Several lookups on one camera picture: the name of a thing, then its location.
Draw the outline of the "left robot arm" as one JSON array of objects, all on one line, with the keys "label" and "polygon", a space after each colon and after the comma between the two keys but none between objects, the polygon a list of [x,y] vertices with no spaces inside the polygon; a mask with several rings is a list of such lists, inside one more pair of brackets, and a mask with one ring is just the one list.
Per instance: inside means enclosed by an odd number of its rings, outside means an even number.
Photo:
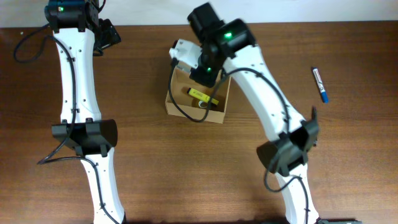
[{"label": "left robot arm", "polygon": [[115,120],[103,119],[98,106],[93,58],[121,42],[109,19],[101,19],[98,1],[49,1],[45,17],[57,45],[62,76],[60,124],[53,137],[75,152],[88,178],[94,223],[125,223],[114,174],[118,142]]}]

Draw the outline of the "yellow highlighter marker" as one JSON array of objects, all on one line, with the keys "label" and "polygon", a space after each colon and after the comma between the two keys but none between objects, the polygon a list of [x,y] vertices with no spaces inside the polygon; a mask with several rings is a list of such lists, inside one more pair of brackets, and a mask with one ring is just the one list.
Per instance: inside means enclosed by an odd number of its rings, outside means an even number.
[{"label": "yellow highlighter marker", "polygon": [[[198,91],[198,90],[196,90],[194,88],[189,88],[187,90],[187,94],[192,96],[192,97],[194,97],[194,98],[199,98],[201,100],[206,100],[207,98],[210,98],[210,96],[208,96],[205,93],[202,93],[202,92],[200,92],[200,91]],[[214,98],[210,98],[210,102],[213,102],[214,104],[217,104],[217,105],[219,103],[219,101],[214,99]]]}]

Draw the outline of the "blue whiteboard marker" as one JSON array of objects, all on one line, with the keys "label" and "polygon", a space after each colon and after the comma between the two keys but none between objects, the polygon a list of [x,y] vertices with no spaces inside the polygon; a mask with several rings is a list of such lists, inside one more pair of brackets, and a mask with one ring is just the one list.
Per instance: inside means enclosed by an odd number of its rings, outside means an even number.
[{"label": "blue whiteboard marker", "polygon": [[320,73],[318,71],[318,68],[317,67],[312,67],[312,73],[313,73],[313,75],[315,77],[318,89],[320,91],[320,96],[321,96],[322,102],[328,103],[328,95],[327,95],[327,92],[326,92],[325,87],[323,85],[322,79],[320,77]]}]

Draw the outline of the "yellow tape roll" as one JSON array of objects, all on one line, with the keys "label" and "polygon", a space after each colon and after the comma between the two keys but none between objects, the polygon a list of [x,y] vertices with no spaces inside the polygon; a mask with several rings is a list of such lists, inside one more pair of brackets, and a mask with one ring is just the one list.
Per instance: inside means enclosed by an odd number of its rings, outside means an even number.
[{"label": "yellow tape roll", "polygon": [[195,103],[199,108],[205,109],[208,105],[211,107],[216,107],[217,104],[214,104],[213,102],[209,103],[210,98],[207,98],[206,100],[201,100],[199,98],[195,98]]}]

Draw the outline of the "black ballpoint pen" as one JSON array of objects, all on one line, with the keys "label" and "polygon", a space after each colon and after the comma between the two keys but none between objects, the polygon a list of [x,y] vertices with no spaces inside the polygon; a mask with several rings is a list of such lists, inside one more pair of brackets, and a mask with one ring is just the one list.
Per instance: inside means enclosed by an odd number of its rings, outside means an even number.
[{"label": "black ballpoint pen", "polygon": [[317,109],[315,106],[312,107],[312,120],[317,120]]}]

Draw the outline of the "cardboard box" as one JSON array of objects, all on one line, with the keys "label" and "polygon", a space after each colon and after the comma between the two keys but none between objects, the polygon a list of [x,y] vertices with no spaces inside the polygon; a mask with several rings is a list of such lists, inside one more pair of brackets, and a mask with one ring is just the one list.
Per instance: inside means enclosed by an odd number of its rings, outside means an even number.
[{"label": "cardboard box", "polygon": [[[170,97],[171,93],[174,102],[176,102],[176,104],[182,111],[184,111],[193,119],[202,119],[205,115],[206,108],[199,108],[195,103],[195,98],[188,95],[187,90],[189,88],[194,88],[210,96],[215,88],[208,88],[194,82],[189,78],[189,74],[187,72],[179,69],[177,66],[172,69],[172,77],[169,78],[169,82],[170,91],[167,92],[167,96],[165,99],[167,114],[186,118],[186,116],[181,113],[172,103]],[[231,79],[228,78],[218,88],[214,99],[218,100],[219,103],[216,107],[210,108],[205,121],[220,124],[223,123],[226,114],[226,106],[228,103],[230,82]]]}]

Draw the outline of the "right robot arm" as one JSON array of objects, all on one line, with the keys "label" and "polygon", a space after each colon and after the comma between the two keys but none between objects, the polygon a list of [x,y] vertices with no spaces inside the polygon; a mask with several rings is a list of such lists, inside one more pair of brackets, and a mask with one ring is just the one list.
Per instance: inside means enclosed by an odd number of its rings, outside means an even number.
[{"label": "right robot arm", "polygon": [[265,167],[264,185],[281,193],[289,223],[318,223],[308,186],[308,152],[319,133],[316,118],[306,120],[271,75],[262,50],[241,19],[225,23],[210,3],[194,8],[187,20],[200,45],[190,78],[217,89],[233,78],[257,113],[268,141],[256,149]]}]

